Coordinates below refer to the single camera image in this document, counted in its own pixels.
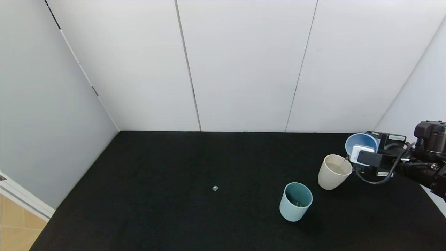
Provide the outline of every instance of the light blue cup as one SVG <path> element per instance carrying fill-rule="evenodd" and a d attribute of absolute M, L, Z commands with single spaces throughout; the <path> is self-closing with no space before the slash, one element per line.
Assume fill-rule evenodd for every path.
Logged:
<path fill-rule="evenodd" d="M 354 145 L 369 146 L 373 148 L 375 152 L 377 152 L 380 141 L 370 134 L 353 134 L 345 141 L 345 151 L 349 156 L 351 155 L 351 151 L 353 150 Z"/>
<path fill-rule="evenodd" d="M 285 186 L 280 201 L 280 213 L 287 221 L 296 222 L 302 218 L 311 203 L 313 203 L 313 195 L 308 187 L 292 182 Z"/>

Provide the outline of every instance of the beige cup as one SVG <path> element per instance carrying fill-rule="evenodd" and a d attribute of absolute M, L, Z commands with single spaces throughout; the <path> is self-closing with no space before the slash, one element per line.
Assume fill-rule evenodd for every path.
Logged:
<path fill-rule="evenodd" d="M 319 170 L 318 183 L 325 190 L 339 186 L 353 171 L 348 160 L 339 155 L 327 155 Z"/>

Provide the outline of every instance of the black cloth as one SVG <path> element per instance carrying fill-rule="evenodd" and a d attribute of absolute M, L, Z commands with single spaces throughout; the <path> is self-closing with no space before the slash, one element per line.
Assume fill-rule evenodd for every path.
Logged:
<path fill-rule="evenodd" d="M 446 219 L 418 184 L 352 174 L 319 187 L 348 136 L 120 132 L 31 250 L 444 250 Z M 314 201 L 288 222 L 279 203 L 294 181 Z"/>

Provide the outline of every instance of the wall panel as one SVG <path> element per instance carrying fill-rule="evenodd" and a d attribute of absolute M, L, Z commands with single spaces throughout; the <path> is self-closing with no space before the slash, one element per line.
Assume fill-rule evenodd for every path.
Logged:
<path fill-rule="evenodd" d="M 120 130 L 199 130 L 174 0 L 48 2 Z"/>
<path fill-rule="evenodd" d="M 437 0 L 319 0 L 287 132 L 372 130 L 446 14 Z"/>
<path fill-rule="evenodd" d="M 118 129 L 44 1 L 0 1 L 0 168 L 54 209 Z"/>
<path fill-rule="evenodd" d="M 316 0 L 179 0 L 204 131 L 284 132 Z"/>

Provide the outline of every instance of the floor tile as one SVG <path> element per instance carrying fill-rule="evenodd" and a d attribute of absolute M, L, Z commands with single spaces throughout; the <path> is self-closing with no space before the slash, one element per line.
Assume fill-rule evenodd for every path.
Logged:
<path fill-rule="evenodd" d="M 25 227 L 25 209 L 4 196 L 0 217 L 2 226 Z"/>
<path fill-rule="evenodd" d="M 41 230 L 7 226 L 2 226 L 0 231 L 2 251 L 28 251 L 41 232 Z"/>
<path fill-rule="evenodd" d="M 33 213 L 25 210 L 25 228 L 40 229 L 46 226 L 46 222 Z"/>

